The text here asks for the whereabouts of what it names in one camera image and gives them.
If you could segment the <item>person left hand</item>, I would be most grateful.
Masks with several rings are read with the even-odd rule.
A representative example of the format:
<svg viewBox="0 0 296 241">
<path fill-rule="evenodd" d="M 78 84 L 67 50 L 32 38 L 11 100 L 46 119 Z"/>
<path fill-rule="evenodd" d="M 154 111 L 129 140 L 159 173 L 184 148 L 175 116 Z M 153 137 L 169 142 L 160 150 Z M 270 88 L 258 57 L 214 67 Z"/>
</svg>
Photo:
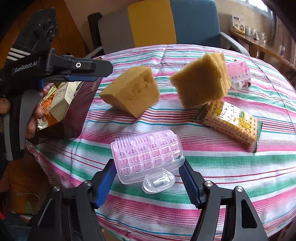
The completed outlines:
<svg viewBox="0 0 296 241">
<path fill-rule="evenodd" d="M 47 83 L 45 87 L 42 90 L 43 97 L 45 97 L 50 88 L 53 86 L 53 83 Z M 1 93 L 1 115 L 7 114 L 10 110 L 11 103 L 4 97 L 4 95 Z M 44 116 L 44 110 L 43 106 L 41 104 L 37 104 L 37 106 L 34 109 L 34 113 L 31 114 L 31 119 L 27 125 L 25 137 L 27 139 L 31 139 L 35 136 L 37 127 L 38 127 L 38 120 L 42 119 Z"/>
</svg>

